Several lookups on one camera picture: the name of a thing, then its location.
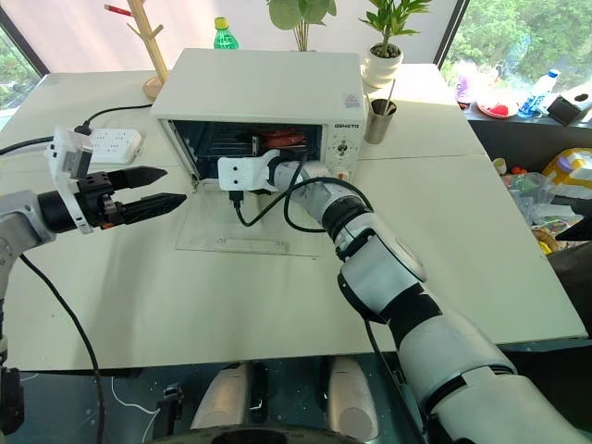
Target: green bottle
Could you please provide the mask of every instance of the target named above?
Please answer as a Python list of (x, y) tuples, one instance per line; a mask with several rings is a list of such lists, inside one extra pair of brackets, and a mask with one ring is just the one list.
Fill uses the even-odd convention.
[(216, 17), (214, 19), (216, 27), (216, 38), (214, 39), (214, 49), (239, 49), (239, 42), (228, 29), (228, 20), (226, 17)]

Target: label sticker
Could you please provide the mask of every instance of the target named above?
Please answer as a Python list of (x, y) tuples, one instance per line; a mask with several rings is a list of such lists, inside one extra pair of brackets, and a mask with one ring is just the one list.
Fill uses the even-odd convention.
[(346, 108), (359, 108), (360, 100), (353, 94), (346, 94), (343, 97), (343, 104)]

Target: plastic bottle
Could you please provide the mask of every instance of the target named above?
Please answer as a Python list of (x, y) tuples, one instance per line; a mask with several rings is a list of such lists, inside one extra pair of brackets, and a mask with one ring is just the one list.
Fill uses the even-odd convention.
[(228, 20), (226, 17), (216, 17), (214, 19), (216, 27), (216, 38), (214, 39), (214, 49), (239, 49), (239, 42), (228, 29)]
[(537, 80), (530, 95), (518, 109), (518, 116), (527, 118), (535, 114), (547, 94), (551, 92), (555, 83), (557, 83), (560, 74), (557, 69), (550, 69), (546, 75)]

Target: robotic arm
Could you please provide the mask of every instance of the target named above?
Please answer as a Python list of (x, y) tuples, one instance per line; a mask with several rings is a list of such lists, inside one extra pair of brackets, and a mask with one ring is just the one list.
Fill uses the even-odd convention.
[(115, 191), (149, 185), (167, 172), (138, 166), (87, 175), (91, 152), (82, 146), (85, 137), (56, 130), (46, 154), (57, 191), (39, 195), (19, 191), (0, 199), (0, 442), (24, 420), (19, 371), (4, 367), (8, 343), (2, 330), (8, 275), (19, 256), (53, 241), (56, 233), (77, 227), (83, 233), (90, 233), (93, 227), (105, 229), (133, 224), (169, 213), (186, 199), (184, 194), (160, 193), (133, 203), (114, 202)]
[[(287, 190), (297, 166), (270, 163), (271, 185)], [(307, 162), (296, 183), (322, 176), (322, 164)], [(318, 181), (291, 198), (335, 242), (348, 302), (388, 325), (432, 443), (588, 442), (471, 321), (426, 291), (422, 265), (359, 196)]]

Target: white pot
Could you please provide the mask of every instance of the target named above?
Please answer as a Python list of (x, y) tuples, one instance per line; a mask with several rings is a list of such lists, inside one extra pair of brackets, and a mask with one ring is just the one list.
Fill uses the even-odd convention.
[(382, 58), (372, 54), (370, 48), (368, 48), (366, 59), (362, 66), (362, 79), (364, 80), (364, 83), (367, 83), (370, 86), (382, 88), (383, 86), (389, 85), (395, 78), (397, 68), (399, 68), (399, 65), (403, 61), (403, 51), (399, 48), (401, 53), (398, 57)]

